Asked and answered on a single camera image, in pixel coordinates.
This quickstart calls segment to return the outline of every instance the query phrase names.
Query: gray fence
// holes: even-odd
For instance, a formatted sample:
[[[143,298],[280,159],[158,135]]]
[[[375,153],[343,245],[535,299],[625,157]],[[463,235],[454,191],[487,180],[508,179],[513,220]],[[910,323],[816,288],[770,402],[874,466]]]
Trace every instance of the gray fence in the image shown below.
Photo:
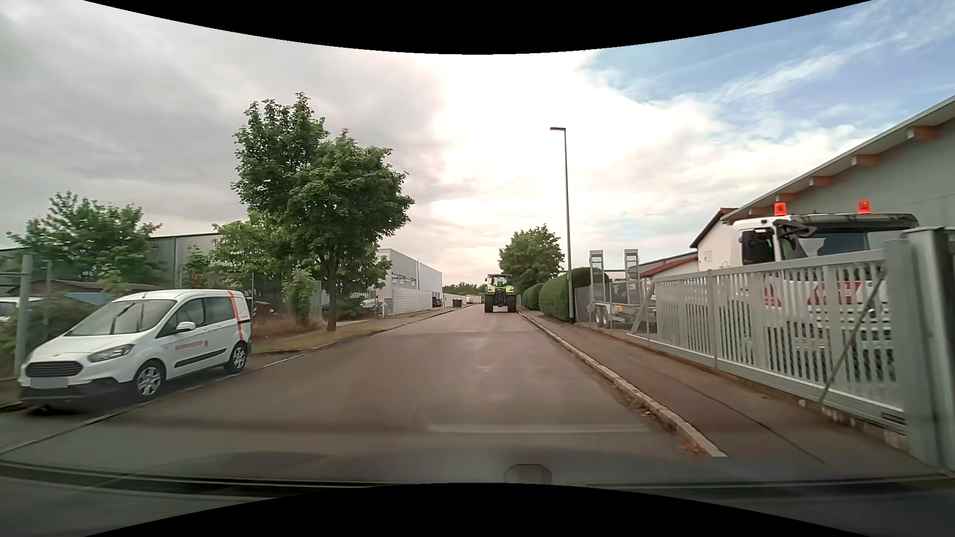
[[[884,249],[657,278],[656,333],[628,336],[905,433],[955,469],[953,238],[920,228]]]

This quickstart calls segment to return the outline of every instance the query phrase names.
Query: white building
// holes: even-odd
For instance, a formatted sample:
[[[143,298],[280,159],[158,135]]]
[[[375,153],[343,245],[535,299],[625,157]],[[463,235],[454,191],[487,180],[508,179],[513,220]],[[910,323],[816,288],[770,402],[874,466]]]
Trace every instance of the white building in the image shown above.
[[[732,241],[732,226],[723,217],[735,210],[735,207],[721,207],[693,240],[690,247],[696,248],[697,265],[690,272],[716,270],[730,265],[732,249],[726,248],[726,244]]]

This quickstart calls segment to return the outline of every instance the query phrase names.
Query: van wheel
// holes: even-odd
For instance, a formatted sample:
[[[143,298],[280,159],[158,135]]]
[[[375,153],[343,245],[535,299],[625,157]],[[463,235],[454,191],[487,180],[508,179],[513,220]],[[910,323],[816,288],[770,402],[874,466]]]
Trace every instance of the van wheel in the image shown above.
[[[132,395],[135,402],[152,400],[166,380],[166,370],[159,360],[148,360],[139,366],[133,376]]]
[[[243,342],[236,343],[232,348],[232,354],[229,355],[229,361],[225,362],[225,372],[235,375],[245,369],[245,363],[248,361],[248,349]]]

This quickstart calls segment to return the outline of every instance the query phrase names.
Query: white van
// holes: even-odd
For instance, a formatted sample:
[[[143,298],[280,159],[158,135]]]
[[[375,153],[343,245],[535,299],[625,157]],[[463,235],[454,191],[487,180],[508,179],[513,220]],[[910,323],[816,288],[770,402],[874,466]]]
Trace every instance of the white van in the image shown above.
[[[167,378],[245,367],[251,318],[242,293],[150,290],[94,311],[40,345],[20,371],[20,398],[54,405],[125,393],[156,396]]]

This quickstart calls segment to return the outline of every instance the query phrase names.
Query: warehouse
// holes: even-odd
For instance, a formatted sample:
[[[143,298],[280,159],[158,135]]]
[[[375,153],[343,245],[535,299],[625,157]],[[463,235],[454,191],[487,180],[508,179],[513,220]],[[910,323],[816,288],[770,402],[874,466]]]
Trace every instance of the warehouse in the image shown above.
[[[955,226],[954,118],[951,97],[721,220],[772,215],[777,202],[807,214],[856,212],[859,201],[869,201],[873,212],[911,213],[921,226]]]
[[[378,255],[392,262],[385,287],[374,291],[375,296],[384,300],[388,313],[427,310],[433,298],[441,297],[443,280],[439,270],[391,248],[379,249]]]

